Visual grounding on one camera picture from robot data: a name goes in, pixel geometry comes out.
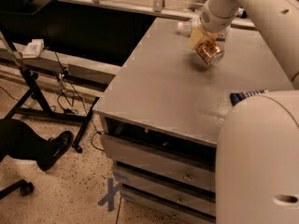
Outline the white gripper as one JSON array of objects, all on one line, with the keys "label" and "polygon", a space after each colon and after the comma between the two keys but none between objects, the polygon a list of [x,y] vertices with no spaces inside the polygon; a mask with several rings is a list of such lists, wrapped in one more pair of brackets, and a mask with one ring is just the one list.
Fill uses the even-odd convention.
[{"label": "white gripper", "polygon": [[232,23],[236,12],[239,9],[239,4],[210,4],[205,3],[200,22],[202,26],[195,26],[188,41],[190,49],[199,49],[207,39],[206,31],[217,33],[224,30]]}]

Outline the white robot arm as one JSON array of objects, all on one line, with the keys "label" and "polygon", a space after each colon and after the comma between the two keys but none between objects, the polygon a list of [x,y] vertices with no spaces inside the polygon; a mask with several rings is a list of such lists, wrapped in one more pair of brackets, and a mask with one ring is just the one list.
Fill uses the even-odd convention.
[{"label": "white robot arm", "polygon": [[[207,64],[209,47],[244,8],[288,79],[298,82],[296,0],[207,0],[189,45]],[[299,224],[298,90],[251,96],[235,105],[216,154],[216,224]]]}]

